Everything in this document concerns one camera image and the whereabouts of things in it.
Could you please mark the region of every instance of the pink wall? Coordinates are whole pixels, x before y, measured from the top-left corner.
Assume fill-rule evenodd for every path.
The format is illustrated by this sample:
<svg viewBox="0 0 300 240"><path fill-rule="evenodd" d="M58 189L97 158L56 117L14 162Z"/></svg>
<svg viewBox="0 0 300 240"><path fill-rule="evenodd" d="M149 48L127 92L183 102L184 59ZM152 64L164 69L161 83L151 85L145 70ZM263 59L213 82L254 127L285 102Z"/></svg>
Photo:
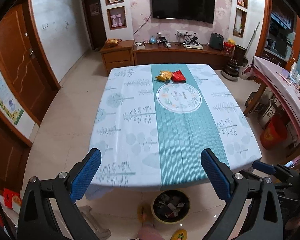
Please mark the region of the pink wall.
<svg viewBox="0 0 300 240"><path fill-rule="evenodd" d="M150 0L130 0L132 26L135 32L149 17L151 13ZM231 12L231 0L216 0L214 23L204 23L179 19L149 19L134 36L136 41L149 40L150 35L162 32L168 41L176 41L176 30L187 30L197 33L199 42L209 42L212 32L220 33L225 40L228 38L229 21Z"/></svg>

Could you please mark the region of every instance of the television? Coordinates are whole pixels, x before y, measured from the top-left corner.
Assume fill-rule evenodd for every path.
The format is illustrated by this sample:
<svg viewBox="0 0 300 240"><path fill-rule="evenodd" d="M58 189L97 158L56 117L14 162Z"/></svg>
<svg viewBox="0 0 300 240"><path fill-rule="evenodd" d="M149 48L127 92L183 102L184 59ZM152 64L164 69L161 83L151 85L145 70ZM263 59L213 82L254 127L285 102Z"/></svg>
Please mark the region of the television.
<svg viewBox="0 0 300 240"><path fill-rule="evenodd" d="M152 17L213 24L215 0L152 0Z"/></svg>

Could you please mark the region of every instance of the drawer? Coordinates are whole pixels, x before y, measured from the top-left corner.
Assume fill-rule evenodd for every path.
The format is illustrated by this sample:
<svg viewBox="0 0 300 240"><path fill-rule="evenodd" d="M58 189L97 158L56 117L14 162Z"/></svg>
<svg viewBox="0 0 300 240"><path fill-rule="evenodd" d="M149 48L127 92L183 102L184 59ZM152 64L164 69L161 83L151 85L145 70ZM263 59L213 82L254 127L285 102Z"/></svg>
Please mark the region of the drawer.
<svg viewBox="0 0 300 240"><path fill-rule="evenodd" d="M103 57L106 63L131 60L130 52L128 50L120 50L120 51L104 53Z"/></svg>
<svg viewBox="0 0 300 240"><path fill-rule="evenodd" d="M131 66L131 61L130 60L125 60L125 61L118 61L118 62L112 62L112 63L107 63L106 68L108 72L110 73L111 69L117 68L117 67L127 67Z"/></svg>

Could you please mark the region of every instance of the red bucket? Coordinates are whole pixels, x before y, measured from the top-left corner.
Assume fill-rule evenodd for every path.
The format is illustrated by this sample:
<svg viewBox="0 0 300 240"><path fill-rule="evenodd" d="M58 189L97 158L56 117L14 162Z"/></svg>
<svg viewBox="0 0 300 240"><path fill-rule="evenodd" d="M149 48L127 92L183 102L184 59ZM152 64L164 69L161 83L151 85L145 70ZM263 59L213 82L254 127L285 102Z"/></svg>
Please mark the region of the red bucket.
<svg viewBox="0 0 300 240"><path fill-rule="evenodd" d="M260 135L261 144L265 149L270 150L278 143L284 141L287 135L286 126L277 115L274 115L270 119L267 128Z"/></svg>
<svg viewBox="0 0 300 240"><path fill-rule="evenodd" d="M232 43L229 43L229 42L225 42L224 44L225 44L225 46L223 49L226 52L226 54L232 55L235 45L233 45Z"/></svg>

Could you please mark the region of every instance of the teal stripe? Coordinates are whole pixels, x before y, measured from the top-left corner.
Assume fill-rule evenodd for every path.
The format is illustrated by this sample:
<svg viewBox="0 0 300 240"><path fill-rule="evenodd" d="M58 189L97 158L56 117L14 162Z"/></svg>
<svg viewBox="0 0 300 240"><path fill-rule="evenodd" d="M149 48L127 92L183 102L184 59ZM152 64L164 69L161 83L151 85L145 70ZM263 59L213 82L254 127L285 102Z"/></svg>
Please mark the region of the teal stripe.
<svg viewBox="0 0 300 240"><path fill-rule="evenodd" d="M191 113L174 113L160 105L157 91L164 84L155 76L160 70L171 72L181 70L186 83L200 89L186 64L151 65L157 118L159 156L162 190L173 186L198 184L207 178L200 156L205 148L210 148L218 159L229 166L223 144L209 107L202 93L202 104Z"/></svg>

